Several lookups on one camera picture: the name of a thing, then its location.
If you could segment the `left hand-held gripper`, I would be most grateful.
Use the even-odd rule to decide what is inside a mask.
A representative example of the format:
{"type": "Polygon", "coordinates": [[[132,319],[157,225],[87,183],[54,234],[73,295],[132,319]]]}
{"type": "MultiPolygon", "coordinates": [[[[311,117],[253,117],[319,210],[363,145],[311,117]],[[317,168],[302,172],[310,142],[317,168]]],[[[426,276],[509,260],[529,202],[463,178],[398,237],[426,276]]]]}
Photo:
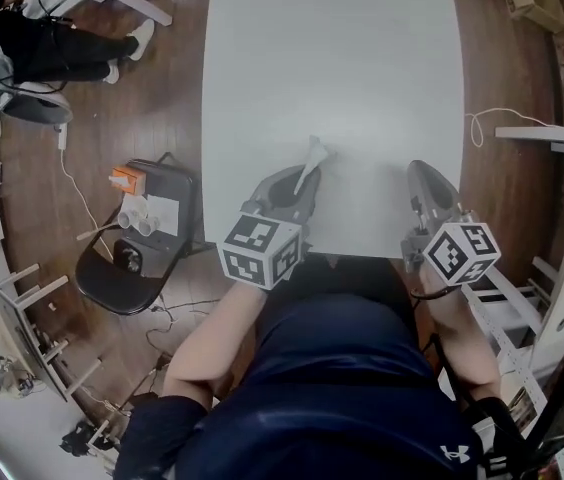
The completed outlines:
{"type": "Polygon", "coordinates": [[[263,179],[240,209],[236,223],[217,245],[226,277],[271,290],[288,278],[308,245],[321,171],[307,176],[302,165],[263,179]]]}

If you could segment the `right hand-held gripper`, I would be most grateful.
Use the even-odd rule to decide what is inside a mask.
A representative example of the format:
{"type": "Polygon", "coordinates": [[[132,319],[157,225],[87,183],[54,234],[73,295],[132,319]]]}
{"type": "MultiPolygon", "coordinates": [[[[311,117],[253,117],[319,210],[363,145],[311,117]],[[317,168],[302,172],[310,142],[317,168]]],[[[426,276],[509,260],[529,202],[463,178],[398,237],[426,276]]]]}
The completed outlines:
{"type": "Polygon", "coordinates": [[[401,241],[406,270],[428,264],[449,287],[478,281],[501,257],[488,225],[463,207],[456,188],[430,164],[412,161],[407,181],[418,224],[401,241]]]}

